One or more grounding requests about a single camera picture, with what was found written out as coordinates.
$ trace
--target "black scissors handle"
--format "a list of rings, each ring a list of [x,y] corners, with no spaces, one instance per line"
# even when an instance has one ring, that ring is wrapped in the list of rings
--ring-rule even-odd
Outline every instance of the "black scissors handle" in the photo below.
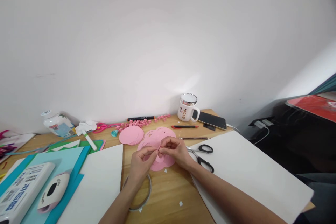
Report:
[[[203,158],[201,158],[200,156],[197,157],[197,162],[202,165],[202,163],[206,164],[210,169],[211,169],[211,172],[213,173],[215,171],[215,169],[212,167],[212,165],[205,161]]]
[[[209,146],[209,145],[200,145],[200,146],[198,147],[198,149],[199,149],[200,151],[203,151],[203,152],[206,152],[206,153],[212,153],[212,152],[214,151],[213,148],[212,148],[211,146]]]

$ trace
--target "pink paper circle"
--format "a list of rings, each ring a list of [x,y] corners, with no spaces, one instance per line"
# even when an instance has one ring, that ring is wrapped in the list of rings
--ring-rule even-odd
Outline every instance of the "pink paper circle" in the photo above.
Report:
[[[129,126],[119,135],[119,141],[122,144],[136,145],[144,137],[144,131],[138,126]]]
[[[143,138],[143,141],[138,145],[138,150],[140,150],[143,146],[152,146],[155,148],[160,148],[161,140],[165,137],[176,137],[174,131],[166,127],[159,127],[154,130],[148,131]],[[152,171],[159,171],[165,167],[172,166],[175,163],[175,160],[168,155],[163,155],[162,157],[157,157],[153,162],[150,169]]]

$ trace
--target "hand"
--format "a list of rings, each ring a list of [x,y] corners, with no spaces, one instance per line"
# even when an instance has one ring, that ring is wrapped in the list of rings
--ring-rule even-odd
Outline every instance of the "hand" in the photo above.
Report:
[[[134,152],[132,154],[131,168],[127,184],[133,184],[133,186],[141,187],[158,153],[157,148],[152,146],[146,146],[141,150]],[[150,157],[144,161],[144,157],[149,155]]]
[[[172,156],[179,166],[186,170],[195,164],[195,161],[188,153],[186,144],[179,138],[167,136],[162,139],[159,157],[161,157],[162,154]]]

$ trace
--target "white bottle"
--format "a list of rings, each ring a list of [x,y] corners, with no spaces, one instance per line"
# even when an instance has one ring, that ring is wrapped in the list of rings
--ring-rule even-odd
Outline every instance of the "white bottle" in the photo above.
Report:
[[[44,111],[41,116],[45,118],[44,126],[56,136],[66,138],[75,135],[75,126],[65,115],[55,114],[48,110]]]

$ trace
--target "charging cable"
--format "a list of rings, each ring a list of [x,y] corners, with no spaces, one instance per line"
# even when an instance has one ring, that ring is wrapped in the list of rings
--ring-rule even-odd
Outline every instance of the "charging cable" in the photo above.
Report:
[[[234,128],[239,134],[240,134],[240,131],[239,131],[239,129],[237,129],[236,127],[233,127],[232,125],[230,125],[230,124],[226,124],[226,126],[229,126],[229,127],[231,127],[231,128]]]
[[[267,136],[270,134],[271,131],[270,131],[270,129],[266,126],[266,124],[264,124],[264,123],[261,122],[261,121],[256,121],[256,122],[254,123],[254,125],[257,126],[257,127],[260,128],[260,129],[266,128],[266,129],[268,130],[266,136],[264,136],[263,138],[261,138],[258,142],[254,143],[254,145],[256,145],[256,144],[259,143],[261,140],[263,140],[265,137],[267,137]]]

